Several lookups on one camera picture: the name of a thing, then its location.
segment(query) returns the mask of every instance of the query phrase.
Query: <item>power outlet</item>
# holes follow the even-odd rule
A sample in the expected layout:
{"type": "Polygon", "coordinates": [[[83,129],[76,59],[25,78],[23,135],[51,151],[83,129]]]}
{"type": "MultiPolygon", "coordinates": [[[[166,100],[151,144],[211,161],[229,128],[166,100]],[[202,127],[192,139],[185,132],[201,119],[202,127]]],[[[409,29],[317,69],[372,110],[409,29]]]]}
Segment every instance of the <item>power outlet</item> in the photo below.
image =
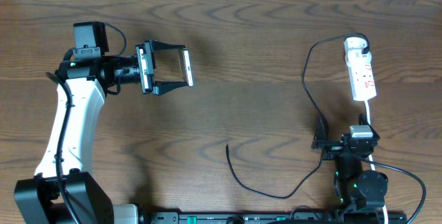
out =
{"type": "Polygon", "coordinates": [[[345,63],[348,66],[353,100],[365,101],[376,96],[372,65],[372,54],[362,54],[367,46],[363,38],[350,37],[344,41],[345,63]]]}

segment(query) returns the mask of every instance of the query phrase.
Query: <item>wood grain surface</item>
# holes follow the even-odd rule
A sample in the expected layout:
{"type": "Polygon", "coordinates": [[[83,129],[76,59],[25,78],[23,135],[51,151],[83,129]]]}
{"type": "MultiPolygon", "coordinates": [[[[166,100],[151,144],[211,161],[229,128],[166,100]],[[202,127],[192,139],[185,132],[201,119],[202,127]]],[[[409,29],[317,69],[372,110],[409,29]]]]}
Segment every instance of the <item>wood grain surface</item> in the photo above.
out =
{"type": "MultiPolygon", "coordinates": [[[[381,136],[374,158],[421,177],[427,200],[416,223],[440,223],[442,206],[442,0],[0,0],[0,222],[21,223],[13,191],[31,178],[48,144],[56,86],[44,77],[75,45],[73,23],[106,21],[128,38],[185,44],[195,87],[162,97],[124,85],[97,124],[94,177],[114,203],[183,212],[288,212],[326,208],[334,164],[325,162],[295,196],[272,200],[244,184],[285,195],[319,159],[310,149],[315,117],[300,75],[312,44],[363,32],[372,45],[378,96],[370,101],[381,136]]],[[[121,37],[108,30],[111,53],[121,37]]],[[[364,112],[352,100],[341,41],[319,46],[307,84],[339,138],[364,112]]],[[[177,63],[157,59],[159,78],[177,63]]],[[[411,215],[421,188],[390,179],[389,210],[411,215]]]]}

